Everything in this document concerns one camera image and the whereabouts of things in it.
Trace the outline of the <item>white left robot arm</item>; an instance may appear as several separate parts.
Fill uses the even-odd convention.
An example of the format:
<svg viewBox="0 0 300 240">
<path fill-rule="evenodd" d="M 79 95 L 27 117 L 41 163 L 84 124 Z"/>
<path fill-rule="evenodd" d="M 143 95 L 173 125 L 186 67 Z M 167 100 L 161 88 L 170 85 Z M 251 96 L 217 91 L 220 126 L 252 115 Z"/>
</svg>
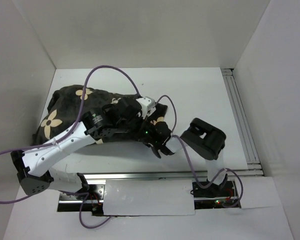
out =
<svg viewBox="0 0 300 240">
<path fill-rule="evenodd" d="M 56 170 L 54 165 L 89 145 L 138 140 L 142 123 L 153 107 L 153 100 L 147 97 L 122 97 L 117 103 L 91 108 L 42 145 L 13 151 L 10 155 L 23 191 L 33 196 L 53 189 L 84 199 L 90 191 L 84 175 Z"/>
</svg>

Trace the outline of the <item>black floral pillowcase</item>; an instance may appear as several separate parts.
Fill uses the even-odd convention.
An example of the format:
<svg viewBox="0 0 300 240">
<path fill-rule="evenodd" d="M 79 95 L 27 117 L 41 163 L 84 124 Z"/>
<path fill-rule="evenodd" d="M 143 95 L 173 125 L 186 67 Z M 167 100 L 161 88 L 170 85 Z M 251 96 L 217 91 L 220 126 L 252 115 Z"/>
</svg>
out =
<svg viewBox="0 0 300 240">
<path fill-rule="evenodd" d="M 141 98 L 141 96 L 124 95 L 120 98 L 138 99 Z M 156 124 L 154 120 L 151 119 L 151 115 L 145 119 L 141 117 L 141 125 L 136 131 L 116 132 L 114 128 L 111 128 L 111 124 L 102 110 L 102 107 L 107 104 L 100 105 L 97 104 L 95 100 L 92 101 L 92 104 L 93 106 L 87 111 L 80 112 L 79 119 L 69 128 L 58 134 L 56 140 L 51 138 L 45 144 L 34 146 L 27 151 L 13 151 L 10 154 L 12 162 L 16 166 L 29 167 L 31 170 L 40 167 L 51 167 L 75 151 L 98 141 L 120 142 L 132 140 L 141 142 L 138 140 L 138 132 L 142 124 L 144 122 L 150 122 L 153 125 Z"/>
</svg>

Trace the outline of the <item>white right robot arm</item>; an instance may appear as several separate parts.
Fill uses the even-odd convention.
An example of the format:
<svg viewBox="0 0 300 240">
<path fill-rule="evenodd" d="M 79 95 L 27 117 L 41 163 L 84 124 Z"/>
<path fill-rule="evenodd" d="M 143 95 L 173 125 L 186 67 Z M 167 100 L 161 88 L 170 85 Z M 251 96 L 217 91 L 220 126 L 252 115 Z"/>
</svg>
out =
<svg viewBox="0 0 300 240">
<path fill-rule="evenodd" d="M 145 122 L 141 125 L 137 138 L 151 148 L 158 158 L 161 154 L 171 156 L 179 150 L 190 147 L 205 160 L 207 169 L 205 183 L 196 179 L 196 187 L 203 190 L 203 192 L 197 192 L 196 195 L 215 198 L 225 191 L 228 175 L 221 153 L 225 147 L 226 134 L 219 128 L 199 118 L 194 118 L 189 127 L 178 136 L 172 134 L 164 121 L 156 124 Z"/>
</svg>

